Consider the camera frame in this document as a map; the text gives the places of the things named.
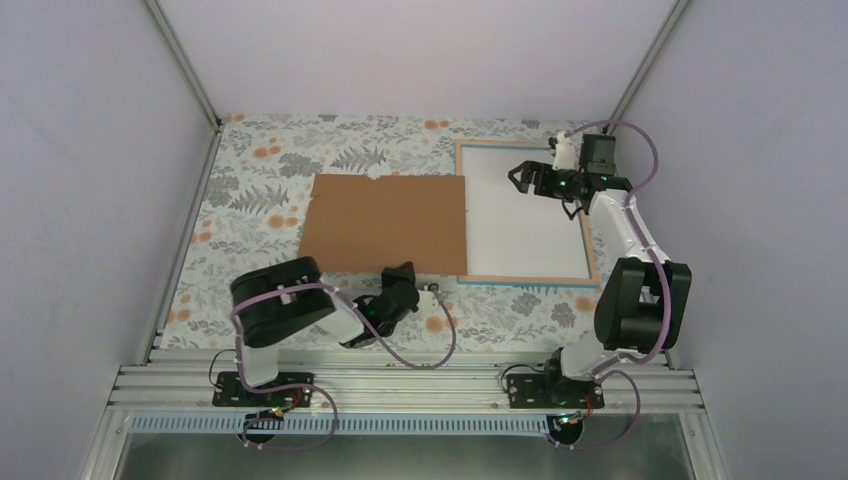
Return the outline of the brown backing board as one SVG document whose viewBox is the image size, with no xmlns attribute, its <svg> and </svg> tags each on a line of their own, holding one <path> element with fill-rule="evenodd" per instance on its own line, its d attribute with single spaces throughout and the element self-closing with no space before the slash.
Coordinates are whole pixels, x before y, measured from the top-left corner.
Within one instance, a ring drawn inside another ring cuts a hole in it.
<svg viewBox="0 0 848 480">
<path fill-rule="evenodd" d="M 326 273 L 467 273 L 465 178 L 320 174 L 298 255 Z"/>
</svg>

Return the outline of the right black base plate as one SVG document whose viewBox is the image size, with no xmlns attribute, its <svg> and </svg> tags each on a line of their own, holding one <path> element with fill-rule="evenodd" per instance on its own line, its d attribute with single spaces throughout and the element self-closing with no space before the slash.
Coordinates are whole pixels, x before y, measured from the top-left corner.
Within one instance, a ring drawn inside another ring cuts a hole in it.
<svg viewBox="0 0 848 480">
<path fill-rule="evenodd" d="M 506 391 L 512 409 L 602 409 L 602 387 L 586 380 L 548 378 L 539 373 L 506 376 Z"/>
</svg>

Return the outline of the aluminium rail frame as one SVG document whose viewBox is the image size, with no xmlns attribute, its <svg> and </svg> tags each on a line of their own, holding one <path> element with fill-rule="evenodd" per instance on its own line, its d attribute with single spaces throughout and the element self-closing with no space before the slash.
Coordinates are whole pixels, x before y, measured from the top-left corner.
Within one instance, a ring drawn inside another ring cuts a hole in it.
<svg viewBox="0 0 848 480">
<path fill-rule="evenodd" d="M 203 60 L 199 37 L 191 34 L 177 10 L 161 1 L 151 5 L 154 17 L 168 32 L 179 51 L 179 61 L 187 72 L 201 105 L 220 123 L 220 131 L 207 156 L 192 201 L 192 210 L 180 252 L 170 274 L 167 289 L 157 313 L 157 327 L 141 361 L 123 366 L 107 402 L 98 435 L 90 450 L 83 475 L 87 479 L 112 479 L 125 469 L 125 457 L 133 433 L 126 428 L 137 414 L 148 412 L 236 413 L 232 408 L 216 409 L 211 403 L 212 388 L 201 382 L 201 371 L 217 350 L 166 349 L 162 334 L 187 256 L 207 182 L 215 163 L 223 130 L 234 115 L 335 115 L 425 117 L 424 108 L 404 106 L 392 100 L 386 88 L 379 88 L 371 104 L 364 103 L 361 88 L 345 90 L 340 100 L 326 107 L 308 107 L 280 76 L 264 84 L 236 82 L 236 74 L 247 67 L 238 53 L 232 62 L 215 53 Z M 448 101 L 435 110 L 434 118 L 567 120 L 592 117 L 619 118 L 624 114 L 642 80 L 642 69 L 653 60 L 670 30 L 684 13 L 683 1 L 664 1 L 647 33 L 638 41 L 623 67 L 614 71 L 611 87 L 596 87 L 587 74 L 557 75 L 557 87 L 569 87 L 573 94 L 559 100 L 547 94 L 539 102 L 522 100 L 516 107 L 499 103 L 505 88 L 492 93 L 473 85 L 466 96 L 473 103 L 464 107 L 460 99 Z M 416 372 L 391 359 L 385 352 L 368 350 L 344 353 L 329 346 L 326 335 L 313 332 L 303 337 L 300 350 L 285 351 L 287 366 L 313 366 L 327 377 L 331 401 L 342 414 L 507 414 L 503 396 L 495 390 L 498 368 L 518 360 L 537 360 L 543 351 L 461 352 L 439 370 Z"/>
</svg>

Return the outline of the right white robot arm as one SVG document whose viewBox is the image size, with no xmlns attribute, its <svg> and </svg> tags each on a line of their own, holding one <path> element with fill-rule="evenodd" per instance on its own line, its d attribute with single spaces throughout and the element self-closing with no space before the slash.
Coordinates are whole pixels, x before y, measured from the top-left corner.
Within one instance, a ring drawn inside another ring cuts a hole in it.
<svg viewBox="0 0 848 480">
<path fill-rule="evenodd" d="M 601 382 L 613 366 L 645 364 L 674 346 L 692 282 L 690 268 L 672 261 L 649 233 L 631 182 L 617 175 L 616 140 L 585 134 L 570 160 L 566 133 L 550 138 L 551 164 L 527 160 L 510 170 L 523 193 L 556 199 L 569 219 L 588 218 L 617 259 L 593 317 L 593 332 L 558 348 L 541 371 L 507 374 L 514 408 L 602 407 Z"/>
</svg>

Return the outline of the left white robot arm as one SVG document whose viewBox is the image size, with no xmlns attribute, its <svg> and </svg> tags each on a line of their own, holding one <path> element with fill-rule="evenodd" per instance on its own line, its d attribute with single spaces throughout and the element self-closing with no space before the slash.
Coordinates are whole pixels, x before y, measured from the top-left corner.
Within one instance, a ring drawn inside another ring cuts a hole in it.
<svg viewBox="0 0 848 480">
<path fill-rule="evenodd" d="M 317 326 L 345 349 L 364 348 L 391 336 L 420 301 L 410 261 L 383 269 L 378 294 L 351 300 L 322 280 L 311 256 L 242 274 L 231 282 L 230 293 L 242 373 L 238 390 L 255 405 L 277 394 L 285 340 Z"/>
</svg>

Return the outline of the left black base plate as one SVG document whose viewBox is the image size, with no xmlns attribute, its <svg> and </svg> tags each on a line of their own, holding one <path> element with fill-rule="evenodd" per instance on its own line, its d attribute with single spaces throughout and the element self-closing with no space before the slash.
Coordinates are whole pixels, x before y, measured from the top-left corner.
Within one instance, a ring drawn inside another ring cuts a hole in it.
<svg viewBox="0 0 848 480">
<path fill-rule="evenodd" d="M 258 386 L 262 393 L 248 391 L 235 371 L 220 372 L 211 403 L 215 407 L 290 408 L 308 407 L 314 375 L 309 372 L 280 372 L 268 384 Z"/>
</svg>

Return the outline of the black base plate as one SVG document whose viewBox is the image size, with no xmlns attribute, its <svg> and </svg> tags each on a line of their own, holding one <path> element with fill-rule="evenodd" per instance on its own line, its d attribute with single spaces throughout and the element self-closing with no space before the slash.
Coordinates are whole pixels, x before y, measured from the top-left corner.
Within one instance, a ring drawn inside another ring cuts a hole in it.
<svg viewBox="0 0 848 480">
<path fill-rule="evenodd" d="M 258 386 L 262 393 L 248 391 L 235 371 L 220 372 L 211 403 L 215 407 L 290 408 L 308 407 L 314 375 L 309 372 L 280 372 L 268 384 Z"/>
<path fill-rule="evenodd" d="M 539 373 L 506 376 L 506 391 L 512 409 L 602 409 L 602 387 L 586 380 L 548 378 Z"/>
</svg>

